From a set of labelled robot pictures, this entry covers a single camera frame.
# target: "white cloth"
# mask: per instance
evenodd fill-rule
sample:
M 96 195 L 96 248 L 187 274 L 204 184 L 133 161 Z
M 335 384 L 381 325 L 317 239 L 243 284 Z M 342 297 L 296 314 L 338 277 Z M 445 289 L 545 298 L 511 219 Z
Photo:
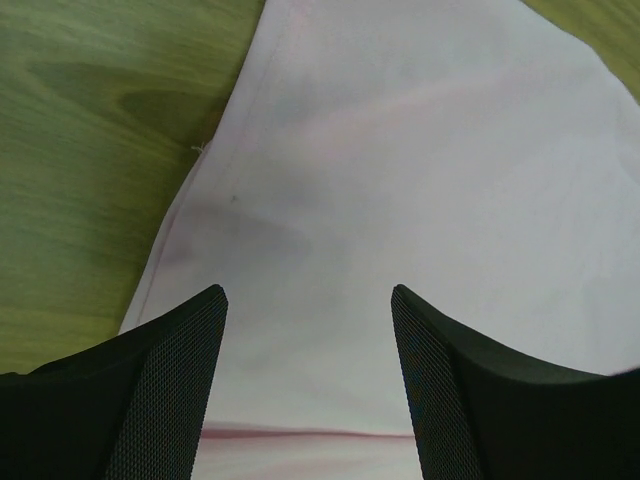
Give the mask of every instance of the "white cloth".
M 640 364 L 639 182 L 638 105 L 516 0 L 268 0 L 122 331 L 221 284 L 196 478 L 253 478 L 225 468 L 260 445 L 275 458 L 264 438 L 212 446 L 221 428 L 325 432 L 283 441 L 277 475 L 255 463 L 320 478 L 303 464 L 347 461 L 339 432 L 411 438 L 397 283 L 548 361 Z M 384 478 L 420 478 L 401 445 Z M 327 472 L 377 478 L 358 462 Z

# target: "white pants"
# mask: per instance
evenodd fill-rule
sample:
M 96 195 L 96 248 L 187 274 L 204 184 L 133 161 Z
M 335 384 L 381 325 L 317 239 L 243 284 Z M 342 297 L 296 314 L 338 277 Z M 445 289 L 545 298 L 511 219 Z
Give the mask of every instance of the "white pants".
M 639 182 L 638 105 L 519 1 L 268 0 L 122 331 L 227 291 L 195 478 L 417 480 L 392 288 L 636 366 Z

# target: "wood grain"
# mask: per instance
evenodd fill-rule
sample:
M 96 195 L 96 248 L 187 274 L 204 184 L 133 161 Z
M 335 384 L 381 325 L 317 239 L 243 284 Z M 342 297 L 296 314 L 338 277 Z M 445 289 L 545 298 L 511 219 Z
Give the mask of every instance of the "wood grain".
M 0 372 L 116 333 L 263 2 L 0 2 Z M 640 2 L 528 3 L 640 98 Z

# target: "wooden surface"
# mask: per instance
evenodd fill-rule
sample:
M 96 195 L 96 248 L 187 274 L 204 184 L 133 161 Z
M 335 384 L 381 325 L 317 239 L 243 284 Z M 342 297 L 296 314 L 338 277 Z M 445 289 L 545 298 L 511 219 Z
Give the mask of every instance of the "wooden surface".
M 529 0 L 640 98 L 640 0 Z M 0 372 L 114 335 L 263 0 L 0 1 Z

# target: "green wooden floor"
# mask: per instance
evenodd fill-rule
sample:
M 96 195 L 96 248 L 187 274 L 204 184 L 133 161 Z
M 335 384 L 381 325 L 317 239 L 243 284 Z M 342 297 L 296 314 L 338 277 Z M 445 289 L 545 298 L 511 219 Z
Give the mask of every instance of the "green wooden floor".
M 0 2 L 0 372 L 116 333 L 263 3 Z M 640 0 L 528 3 L 640 98 Z

